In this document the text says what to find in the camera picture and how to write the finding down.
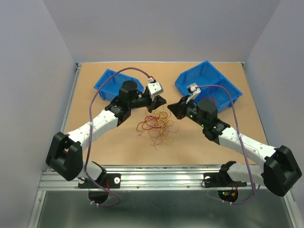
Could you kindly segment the aluminium frame rails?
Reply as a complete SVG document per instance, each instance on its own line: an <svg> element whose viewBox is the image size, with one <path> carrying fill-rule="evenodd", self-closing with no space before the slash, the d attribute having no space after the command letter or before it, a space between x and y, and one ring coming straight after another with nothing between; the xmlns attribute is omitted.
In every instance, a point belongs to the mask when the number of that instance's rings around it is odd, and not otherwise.
<svg viewBox="0 0 304 228"><path fill-rule="evenodd" d="M200 130L195 151L182 158L177 144L169 153L146 147L143 159L131 165L129 152L112 157L97 155L110 172L121 173L114 207L97 208L77 181L65 181L49 170L42 173L29 222L31 228L299 228L302 223L291 193L277 197L261 188L255 199L241 205L217 201L216 189L205 189L205 172L228 160L241 160L229 149L220 151Z"/></svg>

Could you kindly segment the small blue bin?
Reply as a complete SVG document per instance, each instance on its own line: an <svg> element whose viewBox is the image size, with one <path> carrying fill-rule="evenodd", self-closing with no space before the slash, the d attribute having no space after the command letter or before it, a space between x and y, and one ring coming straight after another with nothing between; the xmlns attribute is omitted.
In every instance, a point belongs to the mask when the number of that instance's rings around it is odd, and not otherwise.
<svg viewBox="0 0 304 228"><path fill-rule="evenodd" d="M97 81L97 83L94 85L94 89L99 90L100 86L110 78L113 74L116 72L110 69L106 69L103 75L100 77L100 79ZM99 95L103 100L112 101L119 93L119 89L121 88L124 81L134 81L137 83L137 89L141 92L144 91L144 86L141 84L141 82L134 77L119 73L113 78L111 78L106 85L103 86L103 88L100 90Z"/></svg>

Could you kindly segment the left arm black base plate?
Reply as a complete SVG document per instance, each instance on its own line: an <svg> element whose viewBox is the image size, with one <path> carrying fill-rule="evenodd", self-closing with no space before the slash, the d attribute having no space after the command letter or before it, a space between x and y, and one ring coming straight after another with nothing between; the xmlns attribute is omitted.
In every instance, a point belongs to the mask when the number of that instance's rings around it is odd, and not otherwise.
<svg viewBox="0 0 304 228"><path fill-rule="evenodd" d="M95 182L103 188L119 189L121 184L120 173L109 173L106 171L101 172L99 175L91 175L96 178ZM77 177L79 189L97 189L98 186L94 184L86 175L84 177Z"/></svg>

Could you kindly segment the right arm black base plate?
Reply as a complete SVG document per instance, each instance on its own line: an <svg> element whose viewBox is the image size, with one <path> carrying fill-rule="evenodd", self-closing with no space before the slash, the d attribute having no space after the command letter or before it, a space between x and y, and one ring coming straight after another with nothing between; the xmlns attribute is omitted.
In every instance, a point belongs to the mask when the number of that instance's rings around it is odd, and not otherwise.
<svg viewBox="0 0 304 228"><path fill-rule="evenodd" d="M224 188L224 187L246 187L246 182L233 181L228 174L220 172L207 172L203 174L201 181L203 188Z"/></svg>

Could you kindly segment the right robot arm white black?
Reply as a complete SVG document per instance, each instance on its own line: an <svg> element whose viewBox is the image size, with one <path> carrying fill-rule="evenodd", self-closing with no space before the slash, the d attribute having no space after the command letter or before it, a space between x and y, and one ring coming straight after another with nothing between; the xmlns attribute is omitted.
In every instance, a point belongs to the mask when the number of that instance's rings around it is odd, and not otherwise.
<svg viewBox="0 0 304 228"><path fill-rule="evenodd" d="M236 129L218 118L218 110L212 101L202 99L197 104L185 96L179 102L168 105L168 109L177 119L187 117L200 125L208 140L245 154L254 162L249 166L236 161L223 164L218 172L206 174L205 188L253 182L283 197L301 178L302 172L288 147L282 145L276 148L237 133Z"/></svg>

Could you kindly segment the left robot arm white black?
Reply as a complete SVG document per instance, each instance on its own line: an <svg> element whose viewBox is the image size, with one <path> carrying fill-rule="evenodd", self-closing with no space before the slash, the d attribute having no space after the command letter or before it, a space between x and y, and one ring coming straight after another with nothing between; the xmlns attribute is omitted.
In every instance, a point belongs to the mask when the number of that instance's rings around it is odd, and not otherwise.
<svg viewBox="0 0 304 228"><path fill-rule="evenodd" d="M152 112L166 104L162 92L163 88L156 80L151 80L143 93L138 91L135 81L123 82L118 95L95 118L67 134L58 132L53 136L46 164L67 181L88 178L95 187L103 186L106 170L95 162L84 161L84 150L126 121L132 109L145 107Z"/></svg>

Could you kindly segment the large divided blue bin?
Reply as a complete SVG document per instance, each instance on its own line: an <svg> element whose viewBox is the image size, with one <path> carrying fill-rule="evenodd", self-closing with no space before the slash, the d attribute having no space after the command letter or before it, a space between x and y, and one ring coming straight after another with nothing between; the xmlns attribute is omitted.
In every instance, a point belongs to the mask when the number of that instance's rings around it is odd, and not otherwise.
<svg viewBox="0 0 304 228"><path fill-rule="evenodd" d="M175 86L183 95L189 95L187 87L193 83L198 86L220 85L230 94L232 101L236 102L243 94L237 89L222 73L220 73L209 61L204 61L182 72L175 81ZM208 99L215 103L218 112L231 107L227 94L218 87L205 87L200 89L200 94L195 98L196 102L201 99Z"/></svg>

